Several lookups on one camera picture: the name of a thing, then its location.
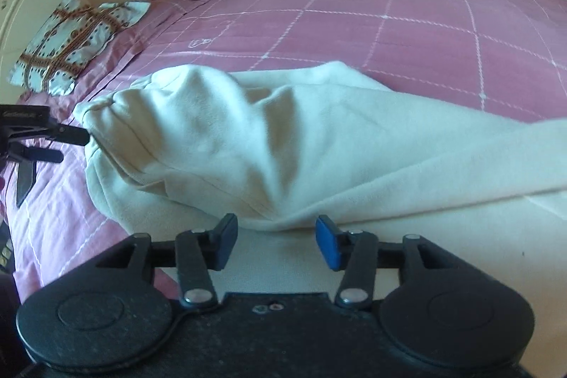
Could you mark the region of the white pants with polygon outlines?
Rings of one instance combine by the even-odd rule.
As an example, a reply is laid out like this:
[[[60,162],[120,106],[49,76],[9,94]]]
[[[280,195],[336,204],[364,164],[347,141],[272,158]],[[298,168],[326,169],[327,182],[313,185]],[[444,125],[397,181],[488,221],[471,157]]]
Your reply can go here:
[[[330,292],[326,215],[383,241],[419,234],[522,294],[523,364],[566,371],[566,123],[523,123],[395,92],[335,61],[282,71],[159,70],[79,103],[95,207],[169,240],[232,213],[225,292]]]

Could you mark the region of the white patterned pillow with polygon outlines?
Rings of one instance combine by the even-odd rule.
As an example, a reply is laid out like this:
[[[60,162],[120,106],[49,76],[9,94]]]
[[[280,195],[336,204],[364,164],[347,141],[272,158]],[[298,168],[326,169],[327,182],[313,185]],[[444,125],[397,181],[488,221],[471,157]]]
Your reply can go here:
[[[72,93],[88,64],[149,10],[148,2],[60,1],[10,69],[9,83],[51,96]]]

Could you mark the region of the pink checked bedspread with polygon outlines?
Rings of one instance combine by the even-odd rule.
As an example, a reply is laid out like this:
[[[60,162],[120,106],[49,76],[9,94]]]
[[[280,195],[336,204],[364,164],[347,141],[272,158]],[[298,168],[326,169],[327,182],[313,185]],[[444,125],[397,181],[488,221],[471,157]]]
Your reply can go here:
[[[157,0],[74,91],[76,104],[182,64],[224,71],[341,61],[389,88],[535,122],[566,113],[565,0]]]

